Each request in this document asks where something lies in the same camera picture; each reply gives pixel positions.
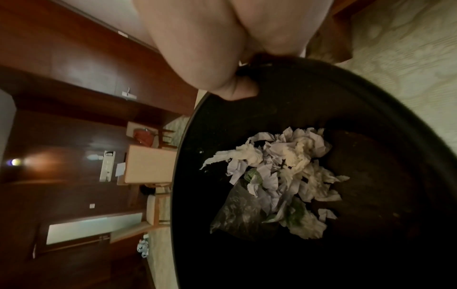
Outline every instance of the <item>human hand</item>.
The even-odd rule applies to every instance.
[[[299,55],[333,0],[133,0],[165,60],[190,85],[226,100],[256,96],[238,63]]]

